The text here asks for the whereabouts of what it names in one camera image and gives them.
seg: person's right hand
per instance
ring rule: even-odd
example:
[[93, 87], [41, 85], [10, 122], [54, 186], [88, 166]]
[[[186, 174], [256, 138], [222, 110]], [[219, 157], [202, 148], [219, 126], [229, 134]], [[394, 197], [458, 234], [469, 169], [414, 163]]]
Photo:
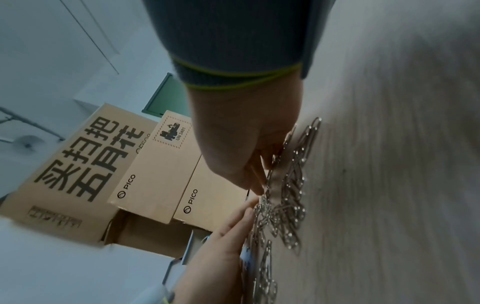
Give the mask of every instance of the person's right hand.
[[234, 91], [188, 89], [195, 136], [210, 170], [263, 194], [269, 169], [302, 104], [300, 71]]

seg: pile of paper clips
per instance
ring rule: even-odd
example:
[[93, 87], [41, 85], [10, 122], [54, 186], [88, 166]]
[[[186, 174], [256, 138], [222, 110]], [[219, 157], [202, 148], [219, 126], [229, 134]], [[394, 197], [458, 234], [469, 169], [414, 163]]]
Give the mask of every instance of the pile of paper clips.
[[[302, 188], [306, 180], [303, 166], [308, 159], [321, 122], [320, 118], [315, 118], [298, 139], [293, 150], [290, 167], [282, 180], [280, 204], [273, 206], [270, 201], [272, 193], [270, 178], [273, 170], [280, 163], [282, 153], [274, 157], [272, 169], [267, 176], [265, 194], [260, 197], [259, 203], [254, 208], [255, 224], [250, 234], [250, 242], [265, 248], [258, 277], [253, 283], [253, 302], [255, 304], [264, 303], [263, 297], [267, 304], [273, 304], [277, 295], [277, 283], [272, 279], [272, 241], [266, 240], [264, 228], [269, 226], [271, 234], [274, 237], [279, 235], [288, 249], [295, 248], [300, 244], [296, 230], [300, 228], [300, 223], [306, 215], [305, 207], [301, 203]], [[294, 131], [295, 127], [287, 134], [282, 152], [287, 148]]]

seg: open cardboard box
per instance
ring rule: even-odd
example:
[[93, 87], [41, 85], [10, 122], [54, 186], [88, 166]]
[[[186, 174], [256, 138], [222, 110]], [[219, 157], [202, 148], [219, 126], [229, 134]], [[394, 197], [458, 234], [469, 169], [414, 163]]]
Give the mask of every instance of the open cardboard box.
[[0, 215], [75, 241], [179, 257], [193, 226], [214, 230], [246, 194], [208, 170], [188, 117], [167, 112], [157, 124], [105, 104]]

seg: yellow-green trim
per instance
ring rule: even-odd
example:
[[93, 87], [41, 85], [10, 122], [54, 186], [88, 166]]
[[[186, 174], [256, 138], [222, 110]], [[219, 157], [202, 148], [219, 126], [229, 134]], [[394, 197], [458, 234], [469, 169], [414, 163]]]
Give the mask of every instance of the yellow-green trim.
[[302, 65], [301, 63], [298, 63], [298, 64], [295, 64], [295, 65], [290, 66], [290, 67], [281, 68], [281, 69], [273, 70], [273, 71], [267, 71], [267, 72], [258, 72], [258, 73], [229, 73], [229, 72], [211, 71], [211, 70], [207, 70], [207, 69], [204, 69], [204, 68], [201, 68], [201, 67], [197, 67], [197, 66], [189, 64], [188, 62], [185, 62], [181, 59], [175, 58], [171, 54], [170, 54], [170, 57], [173, 61], [183, 65], [184, 67], [192, 69], [194, 71], [204, 73], [204, 74], [208, 74], [208, 75], [222, 76], [222, 77], [261, 77], [261, 76], [268, 76], [268, 75], [273, 75], [273, 74], [277, 74], [277, 73], [283, 73], [283, 72], [286, 72], [286, 71], [291, 71], [292, 69], [300, 68], [300, 66]]
[[289, 73], [291, 73], [295, 70], [298, 70], [299, 68], [300, 67], [297, 67], [297, 66], [290, 67], [288, 70], [282, 71], [281, 73], [274, 74], [274, 75], [271, 75], [271, 76], [265, 77], [265, 78], [260, 78], [260, 79], [255, 79], [255, 80], [248, 81], [248, 82], [243, 82], [243, 83], [236, 84], [236, 85], [221, 86], [221, 87], [204, 87], [204, 86], [192, 85], [192, 84], [185, 83], [185, 86], [189, 89], [202, 90], [202, 91], [225, 91], [225, 90], [243, 89], [243, 88], [246, 88], [246, 87], [258, 85], [258, 84], [273, 80], [275, 78], [279, 78], [279, 77], [284, 76], [286, 74], [289, 74]]

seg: printed symbol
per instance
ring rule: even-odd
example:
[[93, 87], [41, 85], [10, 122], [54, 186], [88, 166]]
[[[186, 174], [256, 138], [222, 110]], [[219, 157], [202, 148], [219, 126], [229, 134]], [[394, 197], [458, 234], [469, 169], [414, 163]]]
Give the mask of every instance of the printed symbol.
[[172, 141], [175, 139], [175, 136], [177, 136], [178, 134], [177, 131], [179, 130], [180, 124], [174, 123], [173, 125], [168, 125], [168, 127], [170, 128], [169, 131], [168, 132], [161, 131], [160, 136], [162, 136], [166, 140]]

